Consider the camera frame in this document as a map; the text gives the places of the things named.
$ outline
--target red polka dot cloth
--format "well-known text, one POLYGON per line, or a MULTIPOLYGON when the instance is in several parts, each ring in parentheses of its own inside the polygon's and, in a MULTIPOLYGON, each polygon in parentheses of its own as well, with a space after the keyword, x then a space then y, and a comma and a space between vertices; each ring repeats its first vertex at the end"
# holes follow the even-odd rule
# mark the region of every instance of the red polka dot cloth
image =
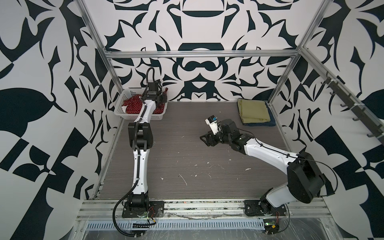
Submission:
MULTIPOLYGON (((163 94, 166 95, 167 90, 168 90, 168 88, 166 88, 166 90, 163 92, 163 94)), ((139 114, 140 113, 141 107, 143 105, 143 103, 139 99, 140 96, 141 96, 140 94, 134 95, 130 99, 127 99, 123 102, 122 107, 127 106, 127 108, 125 109, 125 113, 127 113, 127 114, 139 114)), ((164 106, 165 106, 165 103, 160 104, 160 106, 156 107, 155 111, 153 111, 153 114, 163 113, 164 106)))

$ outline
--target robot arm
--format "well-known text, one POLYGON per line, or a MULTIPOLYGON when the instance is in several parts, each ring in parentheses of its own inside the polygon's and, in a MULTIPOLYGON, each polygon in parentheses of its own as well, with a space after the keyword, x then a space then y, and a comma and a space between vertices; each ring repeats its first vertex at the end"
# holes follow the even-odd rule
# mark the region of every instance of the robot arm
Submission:
POLYGON ((207 146, 215 146, 218 143, 229 144, 237 152, 256 157, 277 167, 288 177, 287 183, 268 190, 261 197, 260 209, 254 209, 251 215, 255 215, 254 212, 256 215, 258 212, 263 214, 273 212, 288 202, 310 203, 323 187, 325 178, 308 153, 287 152, 263 143, 254 136, 241 134, 230 119, 217 122, 216 117, 211 116, 206 119, 206 123, 211 131, 200 139, 207 146))
POLYGON ((153 145, 153 135, 150 121, 156 106, 165 103, 167 97, 162 93, 160 80, 148 83, 143 96, 142 108, 134 122, 128 124, 129 143, 134 155, 134 178, 132 191, 128 195, 126 209, 140 216, 149 209, 147 186, 147 161, 150 148, 153 145))

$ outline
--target white plastic basket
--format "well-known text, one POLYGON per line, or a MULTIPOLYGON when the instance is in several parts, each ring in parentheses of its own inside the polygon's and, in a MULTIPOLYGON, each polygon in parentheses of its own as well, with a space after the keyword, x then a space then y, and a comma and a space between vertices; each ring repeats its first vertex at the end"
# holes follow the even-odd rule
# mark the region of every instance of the white plastic basket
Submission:
MULTIPOLYGON (((131 98, 133 95, 142 94, 145 88, 127 88, 122 91, 115 106, 115 115, 120 116, 126 120, 136 120, 139 114, 127 114, 122 109, 124 101, 131 98)), ((166 112, 168 102, 165 103, 164 111, 161 114, 152 114, 151 120, 161 120, 166 112)))

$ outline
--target folded cloth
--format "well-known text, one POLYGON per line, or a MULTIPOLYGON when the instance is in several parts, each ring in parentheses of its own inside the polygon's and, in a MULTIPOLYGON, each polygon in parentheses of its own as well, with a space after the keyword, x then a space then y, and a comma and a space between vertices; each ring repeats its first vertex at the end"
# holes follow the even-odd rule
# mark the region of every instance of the folded cloth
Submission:
POLYGON ((271 120, 264 101, 239 98, 237 107, 243 123, 260 123, 271 120))
POLYGON ((267 103, 265 103, 265 106, 267 107, 268 109, 268 114, 269 114, 269 117, 271 119, 271 121, 269 122, 257 122, 257 123, 243 123, 243 125, 245 126, 250 126, 250 127, 256 127, 256 126, 268 126, 268 127, 273 127, 273 126, 276 126, 276 120, 275 118, 273 117, 273 114, 272 114, 272 111, 271 109, 269 109, 267 103))

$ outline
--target gray wooden floor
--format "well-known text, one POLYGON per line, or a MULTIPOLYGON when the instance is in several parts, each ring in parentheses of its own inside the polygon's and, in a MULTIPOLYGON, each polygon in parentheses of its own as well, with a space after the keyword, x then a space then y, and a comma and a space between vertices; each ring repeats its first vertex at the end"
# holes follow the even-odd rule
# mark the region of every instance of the gray wooden floor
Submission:
MULTIPOLYGON (((269 188, 286 182, 286 175, 277 168, 235 152, 229 145, 207 147, 199 136, 210 130, 204 120, 211 115, 218 121, 230 118, 261 141, 286 149, 277 127, 243 126, 236 103, 169 102, 164 118, 151 121, 154 146, 147 170, 150 198, 260 197, 269 188)), ((100 199, 120 199, 132 187, 134 161, 127 124, 125 121, 100 199)))

